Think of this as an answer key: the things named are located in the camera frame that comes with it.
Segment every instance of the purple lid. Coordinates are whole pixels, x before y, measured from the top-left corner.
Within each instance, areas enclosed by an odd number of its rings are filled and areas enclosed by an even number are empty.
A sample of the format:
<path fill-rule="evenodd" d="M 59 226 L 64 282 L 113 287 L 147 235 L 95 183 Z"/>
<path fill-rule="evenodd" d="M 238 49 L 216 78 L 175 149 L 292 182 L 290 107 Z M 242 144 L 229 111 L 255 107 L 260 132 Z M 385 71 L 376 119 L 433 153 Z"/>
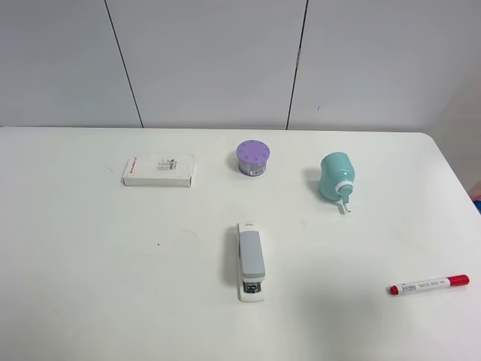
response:
<path fill-rule="evenodd" d="M 271 151 L 266 144 L 254 140 L 240 143 L 235 153 L 239 160 L 249 164 L 267 162 L 271 155 Z"/>

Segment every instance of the teal bottle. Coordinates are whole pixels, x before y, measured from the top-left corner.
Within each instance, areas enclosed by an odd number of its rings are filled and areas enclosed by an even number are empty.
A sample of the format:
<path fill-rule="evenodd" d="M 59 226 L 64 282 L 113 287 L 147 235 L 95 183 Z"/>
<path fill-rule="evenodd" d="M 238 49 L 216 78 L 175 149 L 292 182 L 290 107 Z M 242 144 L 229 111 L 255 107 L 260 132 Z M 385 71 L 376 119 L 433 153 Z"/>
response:
<path fill-rule="evenodd" d="M 354 190 L 354 167 L 347 154 L 331 153 L 321 162 L 321 179 L 319 192 L 329 201 L 343 201 L 343 206 L 350 212 L 349 196 Z"/>

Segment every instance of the stapler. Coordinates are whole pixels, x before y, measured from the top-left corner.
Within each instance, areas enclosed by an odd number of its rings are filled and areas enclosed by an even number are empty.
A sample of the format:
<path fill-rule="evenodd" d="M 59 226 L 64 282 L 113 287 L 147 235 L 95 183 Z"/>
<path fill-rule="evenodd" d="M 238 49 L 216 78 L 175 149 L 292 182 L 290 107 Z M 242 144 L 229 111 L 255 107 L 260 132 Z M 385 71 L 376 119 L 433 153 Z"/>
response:
<path fill-rule="evenodd" d="M 237 291 L 242 302 L 264 301 L 265 267 L 262 255 L 261 237 L 256 224 L 237 224 L 237 258 L 239 282 Z"/>

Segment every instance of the small cardboard box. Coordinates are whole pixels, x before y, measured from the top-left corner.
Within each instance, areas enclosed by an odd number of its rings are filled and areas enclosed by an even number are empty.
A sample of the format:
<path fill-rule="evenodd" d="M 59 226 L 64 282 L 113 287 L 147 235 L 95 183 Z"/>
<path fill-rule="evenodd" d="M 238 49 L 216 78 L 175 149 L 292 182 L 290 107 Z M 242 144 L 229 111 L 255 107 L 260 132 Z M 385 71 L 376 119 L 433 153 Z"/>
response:
<path fill-rule="evenodd" d="M 194 156 L 133 156 L 123 174 L 126 186 L 190 187 Z"/>

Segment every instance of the whiteboard marker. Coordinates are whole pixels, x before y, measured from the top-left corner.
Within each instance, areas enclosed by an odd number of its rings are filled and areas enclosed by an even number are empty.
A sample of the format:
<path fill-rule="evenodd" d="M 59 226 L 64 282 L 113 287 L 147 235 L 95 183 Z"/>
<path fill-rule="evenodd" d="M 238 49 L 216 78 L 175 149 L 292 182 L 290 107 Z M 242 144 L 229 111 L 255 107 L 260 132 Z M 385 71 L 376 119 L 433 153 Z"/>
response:
<path fill-rule="evenodd" d="M 400 296 L 407 293 L 416 293 L 435 288 L 446 288 L 464 286 L 469 284 L 469 277 L 467 275 L 459 275 L 452 277 L 435 278 L 434 280 L 411 282 L 410 284 L 396 284 L 389 288 L 389 292 L 393 296 Z"/>

